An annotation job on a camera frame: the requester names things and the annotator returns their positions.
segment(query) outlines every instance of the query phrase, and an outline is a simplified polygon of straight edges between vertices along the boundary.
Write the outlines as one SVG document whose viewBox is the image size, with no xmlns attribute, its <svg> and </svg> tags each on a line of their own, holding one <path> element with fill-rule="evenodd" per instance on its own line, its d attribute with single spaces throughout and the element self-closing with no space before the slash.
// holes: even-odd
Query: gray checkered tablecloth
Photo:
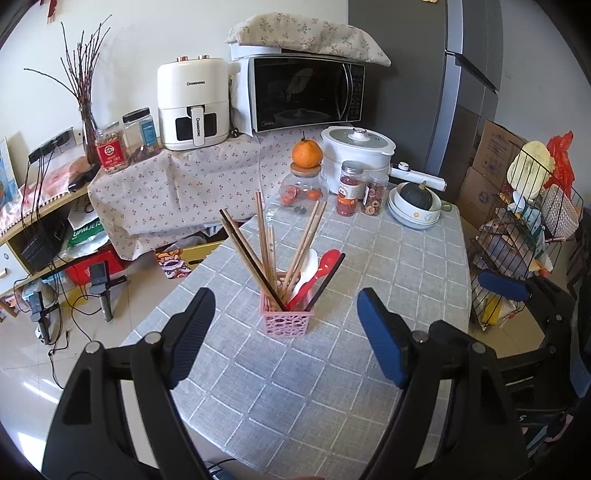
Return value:
<svg viewBox="0 0 591 480">
<path fill-rule="evenodd" d="M 388 212 L 346 218 L 334 205 L 331 195 L 312 247 L 319 255 L 337 248 L 347 257 L 316 304 L 306 335 L 261 333 L 258 287 L 226 241 L 126 340 L 161 330 L 200 287 L 213 290 L 216 318 L 174 401 L 183 420 L 210 442 L 283 478 L 359 478 L 392 414 L 398 389 L 383 376 L 359 323 L 361 288 L 373 287 L 411 329 L 427 330 L 444 319 L 467 331 L 470 283 L 455 207 L 430 229 L 415 231 Z M 290 210 L 274 214 L 279 269 L 288 268 L 307 220 Z M 256 219 L 242 229 L 258 246 Z M 449 383 L 442 382 L 423 461 L 438 445 L 448 397 Z"/>
</svg>

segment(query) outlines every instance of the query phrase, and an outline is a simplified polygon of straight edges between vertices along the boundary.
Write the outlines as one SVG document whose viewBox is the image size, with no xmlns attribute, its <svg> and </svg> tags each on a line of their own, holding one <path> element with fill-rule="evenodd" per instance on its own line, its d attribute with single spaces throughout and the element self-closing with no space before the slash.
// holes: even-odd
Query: white drawer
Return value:
<svg viewBox="0 0 591 480">
<path fill-rule="evenodd" d="M 6 276 L 0 278 L 0 293 L 12 290 L 16 281 L 25 280 L 28 272 L 22 267 L 7 244 L 0 246 L 0 271 L 6 268 Z"/>
</svg>

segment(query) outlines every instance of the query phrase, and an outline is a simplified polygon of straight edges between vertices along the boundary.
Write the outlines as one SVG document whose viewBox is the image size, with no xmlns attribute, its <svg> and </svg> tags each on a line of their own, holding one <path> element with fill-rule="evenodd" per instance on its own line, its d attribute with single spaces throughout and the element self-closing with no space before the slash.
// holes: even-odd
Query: snack jar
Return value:
<svg viewBox="0 0 591 480">
<path fill-rule="evenodd" d="M 384 199 L 388 188 L 388 175 L 381 171 L 373 171 L 365 184 L 362 212 L 366 215 L 376 216 L 384 207 Z"/>
<path fill-rule="evenodd" d="M 363 193 L 363 164 L 345 160 L 340 168 L 339 193 L 336 198 L 336 211 L 339 215 L 350 217 L 357 210 L 357 201 Z"/>
<path fill-rule="evenodd" d="M 141 108 L 124 115 L 123 126 L 132 162 L 146 160 L 160 153 L 162 148 L 158 143 L 149 108 Z"/>
<path fill-rule="evenodd" d="M 105 173 L 112 174 L 129 167 L 129 155 L 125 136 L 119 122 L 113 122 L 96 130 L 96 151 Z"/>
</svg>

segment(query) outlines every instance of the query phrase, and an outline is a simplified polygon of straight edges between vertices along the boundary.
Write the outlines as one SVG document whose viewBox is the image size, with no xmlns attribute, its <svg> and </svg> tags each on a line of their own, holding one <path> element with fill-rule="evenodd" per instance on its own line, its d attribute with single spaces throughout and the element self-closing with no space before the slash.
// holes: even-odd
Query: cardboard box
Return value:
<svg viewBox="0 0 591 480">
<path fill-rule="evenodd" d="M 486 223 L 494 197 L 499 191 L 499 187 L 489 182 L 474 168 L 469 168 L 456 201 L 462 218 L 475 228 Z"/>
<path fill-rule="evenodd" d="M 507 170 L 526 140 L 493 122 L 487 121 L 472 168 L 491 182 L 497 191 L 506 182 Z"/>
</svg>

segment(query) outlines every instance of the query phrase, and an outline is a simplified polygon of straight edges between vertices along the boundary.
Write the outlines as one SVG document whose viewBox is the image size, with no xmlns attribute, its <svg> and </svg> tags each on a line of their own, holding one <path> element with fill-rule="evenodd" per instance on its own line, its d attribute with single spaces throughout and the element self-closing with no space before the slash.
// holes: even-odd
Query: wooden chopstick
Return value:
<svg viewBox="0 0 591 480">
<path fill-rule="evenodd" d="M 285 291 L 287 290 L 289 282 L 291 281 L 291 276 L 293 275 L 293 271 L 296 268 L 296 265 L 300 260 L 300 257 L 302 255 L 302 248 L 304 247 L 304 243 L 306 242 L 308 232 L 310 231 L 310 227 L 312 226 L 312 222 L 314 221 L 314 217 L 315 217 L 316 212 L 318 211 L 319 207 L 320 207 L 320 202 L 317 201 L 316 204 L 314 205 L 314 209 L 312 210 L 312 213 L 310 214 L 310 220 L 308 220 L 308 224 L 306 225 L 306 228 L 304 228 L 304 231 L 301 234 L 300 243 L 298 244 L 297 248 L 295 249 L 295 254 L 294 254 L 293 258 L 291 259 L 290 267 L 287 269 L 287 272 L 285 274 L 285 278 L 283 279 L 283 284 L 281 285 L 281 297 L 282 298 L 284 297 Z"/>
<path fill-rule="evenodd" d="M 234 230 L 236 231 L 237 236 L 240 237 L 240 240 L 242 240 L 242 243 L 246 247 L 246 251 L 249 253 L 249 255 L 252 257 L 252 259 L 255 261 L 256 266 L 262 270 L 261 260 L 258 258 L 258 255 L 256 254 L 256 252 L 252 249 L 251 244 L 244 237 L 244 234 L 242 233 L 242 231 L 238 228 L 238 224 L 234 221 L 234 219 L 228 213 L 228 210 L 224 208 L 224 209 L 220 210 L 220 214 L 222 215 L 222 218 L 225 221 L 232 224 L 232 226 L 234 227 Z"/>
<path fill-rule="evenodd" d="M 267 226 L 265 224 L 265 217 L 263 216 L 262 196 L 259 190 L 255 193 L 256 200 L 256 216 L 259 227 L 259 243 L 261 246 L 261 260 L 263 266 L 263 273 L 267 280 L 271 280 L 271 268 L 269 267 L 269 250 L 267 244 Z"/>
<path fill-rule="evenodd" d="M 236 246 L 236 250 L 238 251 L 238 254 L 242 257 L 242 261 L 248 267 L 248 270 L 250 270 L 252 277 L 255 279 L 256 283 L 259 285 L 262 292 L 267 295 L 269 302 L 276 303 L 277 307 L 281 309 L 282 312 L 284 312 L 285 304 L 281 301 L 281 299 L 277 295 L 277 292 L 275 292 L 275 290 L 271 288 L 269 282 L 263 275 L 261 269 L 257 266 L 252 257 L 248 254 L 246 246 L 242 243 L 242 240 L 240 240 L 240 237 L 236 233 L 236 230 L 234 229 L 233 225 L 230 222 L 227 222 L 223 216 L 222 225 L 226 229 L 226 232 L 228 232 L 230 238 L 232 239 L 232 242 Z"/>
<path fill-rule="evenodd" d="M 306 252 L 310 249 L 310 245 L 312 244 L 314 237 L 316 236 L 316 231 L 318 230 L 318 225 L 320 224 L 320 220 L 322 220 L 322 215 L 324 215 L 324 209 L 326 208 L 326 202 L 322 202 L 318 211 L 318 215 L 314 218 L 312 222 L 312 226 L 310 231 L 306 237 L 304 242 L 304 249 L 300 255 L 300 259 L 298 260 L 295 270 L 291 276 L 290 282 L 287 286 L 285 294 L 282 296 L 284 301 L 287 301 L 289 297 L 291 297 L 291 292 L 293 291 L 294 287 L 296 286 L 296 279 L 297 276 L 300 274 L 300 270 L 304 264 L 304 259 L 306 258 Z"/>
<path fill-rule="evenodd" d="M 278 291 L 277 287 L 277 262 L 275 259 L 275 230 L 273 226 L 267 227 L 267 241 L 269 247 L 269 267 L 271 268 L 271 286 Z"/>
</svg>

